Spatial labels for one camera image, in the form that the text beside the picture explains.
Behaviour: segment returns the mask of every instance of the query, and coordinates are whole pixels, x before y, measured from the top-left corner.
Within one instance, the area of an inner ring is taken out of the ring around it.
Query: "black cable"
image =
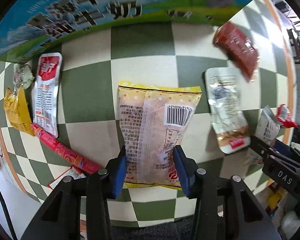
[[[0,203],[1,203],[4,215],[5,215],[6,220],[7,220],[7,224],[8,224],[9,230],[11,232],[12,239],[13,240],[18,240],[16,232],[14,231],[14,228],[13,228],[13,225],[12,225],[12,222],[11,222],[11,218],[10,218],[10,215],[9,215],[9,212],[8,212],[7,205],[6,205],[6,203],[5,203],[4,199],[3,199],[1,191],[0,191]]]

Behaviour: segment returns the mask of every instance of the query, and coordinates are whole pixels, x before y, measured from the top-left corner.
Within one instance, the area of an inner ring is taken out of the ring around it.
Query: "small red wrapper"
[[[57,153],[62,158],[69,161],[79,169],[88,172],[90,174],[103,168],[97,163],[90,161],[89,159],[80,156],[77,152],[67,148],[62,143],[53,138],[48,132],[43,130],[38,124],[32,123],[31,127],[34,134],[42,141],[49,149]]]
[[[285,104],[278,107],[278,113],[275,117],[282,124],[283,128],[298,127],[297,123],[292,120],[291,113]]]
[[[234,61],[248,81],[253,80],[253,74],[258,64],[258,51],[251,40],[236,25],[231,22],[223,24],[217,30],[213,43]]]

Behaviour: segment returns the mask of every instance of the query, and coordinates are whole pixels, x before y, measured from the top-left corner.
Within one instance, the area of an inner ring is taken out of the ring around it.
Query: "blue gripper pad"
[[[126,150],[124,146],[117,158],[109,160],[106,169],[109,172],[109,178],[112,184],[111,199],[116,199],[122,191],[122,186],[127,173]]]
[[[192,186],[195,182],[195,172],[198,169],[193,159],[187,158],[180,145],[173,149],[173,161],[176,166],[182,192],[188,198],[193,198]]]

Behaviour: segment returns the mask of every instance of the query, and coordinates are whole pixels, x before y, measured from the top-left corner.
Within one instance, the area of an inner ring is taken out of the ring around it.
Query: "yellow snack bag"
[[[200,87],[120,82],[120,128],[127,158],[125,187],[180,189],[172,150],[181,143],[200,97]]]
[[[14,128],[34,136],[30,127],[32,121],[27,106],[25,90],[23,88],[16,92],[12,92],[10,88],[7,88],[3,108],[10,124]]]

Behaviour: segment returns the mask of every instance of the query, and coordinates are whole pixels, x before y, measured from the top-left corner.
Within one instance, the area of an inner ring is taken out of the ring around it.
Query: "checkered tablecloth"
[[[261,109],[287,103],[287,65],[281,30],[263,0],[253,0],[231,21],[257,45],[259,72],[255,82],[242,84],[240,103],[256,128]],[[217,27],[180,23],[145,23],[114,27],[77,38],[54,48],[63,55],[58,94],[58,140],[91,160],[106,165],[123,145],[117,114],[120,80],[168,87],[201,86],[202,97],[182,141],[187,157],[199,167],[221,177],[245,177],[254,193],[266,187],[268,177],[260,166],[243,166],[246,150],[225,155],[210,125],[210,110],[202,73],[212,67],[231,66],[212,44]],[[38,138],[15,130],[6,119],[3,97],[13,87],[13,64],[0,62],[0,127],[9,158],[28,195],[47,198],[48,183],[70,163],[43,145]],[[81,218],[85,219],[85,198]],[[123,189],[109,200],[113,225],[138,227],[174,221],[194,213],[195,199],[164,187]]]

